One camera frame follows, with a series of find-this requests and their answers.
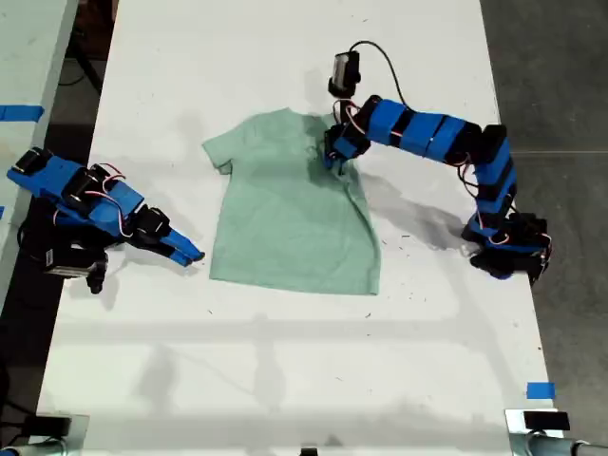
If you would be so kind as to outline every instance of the light green t-shirt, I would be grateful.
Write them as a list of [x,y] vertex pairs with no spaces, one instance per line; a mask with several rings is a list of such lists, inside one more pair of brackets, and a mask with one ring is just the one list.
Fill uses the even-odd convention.
[[230,174],[210,277],[307,293],[376,295],[380,250],[359,176],[321,160],[332,117],[281,109],[204,143]]

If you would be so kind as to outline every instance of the table surface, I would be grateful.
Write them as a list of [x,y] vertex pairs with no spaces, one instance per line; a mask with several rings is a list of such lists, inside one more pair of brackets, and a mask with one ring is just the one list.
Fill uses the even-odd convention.
[[[91,161],[210,256],[229,178],[200,144],[259,112],[328,113],[333,55],[359,39],[413,107],[497,122],[477,0],[123,0]],[[360,50],[356,100],[396,99]],[[510,454],[504,409],[552,406],[525,398],[546,381],[527,278],[469,266],[453,168],[378,145],[357,165],[379,296],[214,281],[209,257],[183,270],[123,247],[101,295],[66,283],[39,410],[90,415],[91,454]]]
[[30,194],[7,171],[32,145],[44,144],[78,0],[3,0],[0,3],[0,105],[41,105],[38,123],[0,122],[0,313],[17,258],[16,230]]

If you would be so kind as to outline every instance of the shirt sleeve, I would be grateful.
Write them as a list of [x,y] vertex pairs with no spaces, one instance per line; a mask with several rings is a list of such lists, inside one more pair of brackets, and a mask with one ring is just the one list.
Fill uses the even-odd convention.
[[257,117],[249,118],[232,130],[202,144],[220,174],[231,174],[233,161],[244,151],[257,145]]

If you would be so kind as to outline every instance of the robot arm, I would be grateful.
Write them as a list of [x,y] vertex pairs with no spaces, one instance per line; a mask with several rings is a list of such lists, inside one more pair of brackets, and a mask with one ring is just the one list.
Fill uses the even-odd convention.
[[[171,228],[169,218],[160,209],[144,204],[143,196],[121,180],[124,176],[118,170],[114,171],[116,174],[111,175],[99,164],[86,168],[37,147],[9,170],[10,180],[35,198],[48,201],[55,210],[52,226],[46,227],[54,234],[53,245],[48,248],[55,249],[45,246],[36,256],[30,254],[37,258],[46,254],[46,272],[87,278],[97,274],[94,293],[98,293],[107,261],[104,249],[109,245],[127,242],[184,267],[204,257],[187,237]],[[20,242],[25,230],[21,232]],[[71,249],[72,244],[84,250]]]
[[[544,219],[513,208],[516,173],[504,125],[482,130],[475,123],[417,112],[405,103],[377,95],[353,114],[357,107],[350,96],[361,78],[358,63],[358,53],[353,50],[336,56],[329,89],[340,103],[340,119],[326,132],[324,164],[330,168],[335,162],[356,158],[374,142],[458,167],[467,190],[468,186],[477,188],[473,195],[477,211],[463,231],[463,238],[482,247],[471,263],[498,278],[524,270],[534,282],[548,264],[551,238]],[[474,168],[477,184],[460,174],[461,167],[466,171],[469,166]]]

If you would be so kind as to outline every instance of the gray floor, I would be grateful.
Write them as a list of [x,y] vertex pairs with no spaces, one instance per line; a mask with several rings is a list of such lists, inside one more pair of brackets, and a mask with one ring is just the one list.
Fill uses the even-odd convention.
[[[588,153],[608,151],[608,3],[482,4],[517,202],[549,219],[556,243],[534,289],[556,402],[570,412],[573,436],[608,443],[608,154]],[[62,81],[78,72],[66,63]],[[88,81],[60,87],[52,121],[93,124],[97,103]]]

